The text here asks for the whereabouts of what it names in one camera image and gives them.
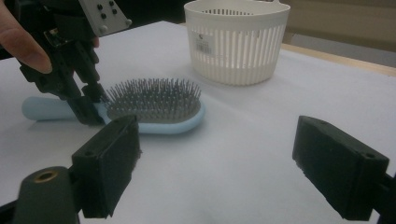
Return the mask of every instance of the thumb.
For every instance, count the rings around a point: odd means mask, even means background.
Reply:
[[[47,53],[23,30],[1,0],[0,45],[16,59],[40,73],[52,71]]]

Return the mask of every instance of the white tabletop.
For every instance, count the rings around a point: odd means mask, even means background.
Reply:
[[[114,217],[81,223],[349,223],[291,158],[300,115],[358,138],[390,158],[388,174],[396,172],[395,77],[281,50],[269,80],[226,86],[192,69],[186,27],[167,22],[103,37],[96,52],[105,89],[131,78],[186,78],[201,87],[206,115],[188,133],[142,134],[142,158]],[[100,128],[24,118],[22,101],[48,94],[24,79],[15,59],[0,61],[0,73],[4,204],[17,199],[34,171],[69,167],[70,156]],[[369,223],[377,218],[373,212]]]

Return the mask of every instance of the basket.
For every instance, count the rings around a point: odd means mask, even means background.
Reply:
[[[252,0],[198,0],[184,6],[192,66],[211,80],[250,85],[276,68],[290,7]]]

